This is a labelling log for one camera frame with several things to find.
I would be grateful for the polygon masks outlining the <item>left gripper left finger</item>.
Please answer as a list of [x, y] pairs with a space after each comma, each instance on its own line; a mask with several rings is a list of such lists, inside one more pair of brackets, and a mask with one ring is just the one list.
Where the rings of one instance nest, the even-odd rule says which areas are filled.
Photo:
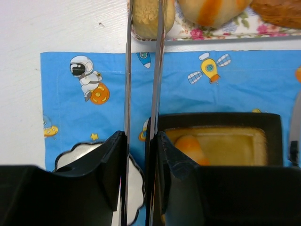
[[109, 226], [117, 209], [125, 134], [116, 131], [78, 160], [48, 172], [0, 168], [3, 226]]

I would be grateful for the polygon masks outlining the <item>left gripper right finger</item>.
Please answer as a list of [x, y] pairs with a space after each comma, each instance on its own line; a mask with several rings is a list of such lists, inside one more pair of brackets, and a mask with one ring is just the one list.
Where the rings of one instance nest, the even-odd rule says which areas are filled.
[[168, 226], [298, 226], [301, 170], [201, 166], [157, 135], [160, 207]]

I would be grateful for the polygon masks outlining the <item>metal food tongs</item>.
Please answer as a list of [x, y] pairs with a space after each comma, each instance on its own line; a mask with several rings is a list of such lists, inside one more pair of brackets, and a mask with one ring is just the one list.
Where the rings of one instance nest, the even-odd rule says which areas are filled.
[[126, 42], [126, 70], [125, 70], [125, 103], [124, 103], [124, 132], [126, 137], [126, 146], [123, 152], [123, 162], [121, 169], [121, 188], [120, 188], [120, 206], [119, 206], [119, 225], [127, 225], [127, 195], [128, 195], [128, 162], [129, 162], [129, 143], [130, 143], [130, 110], [131, 110], [131, 72], [132, 72], [132, 10], [134, 1], [129, 2], [129, 11], [127, 19], [127, 42]]

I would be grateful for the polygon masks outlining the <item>small round bun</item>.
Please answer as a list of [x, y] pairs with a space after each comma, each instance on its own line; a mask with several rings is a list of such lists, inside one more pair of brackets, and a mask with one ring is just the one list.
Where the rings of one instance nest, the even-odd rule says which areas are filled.
[[[133, 30], [142, 39], [156, 39], [158, 31], [158, 0], [134, 0], [132, 16]], [[174, 0], [167, 1], [164, 11], [165, 30], [168, 33], [175, 20]]]

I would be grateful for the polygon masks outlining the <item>striped croissant roll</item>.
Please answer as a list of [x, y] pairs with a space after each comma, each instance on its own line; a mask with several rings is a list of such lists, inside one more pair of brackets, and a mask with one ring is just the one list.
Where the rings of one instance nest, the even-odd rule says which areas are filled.
[[209, 160], [202, 151], [201, 145], [195, 136], [181, 136], [174, 145], [199, 165], [209, 165]]

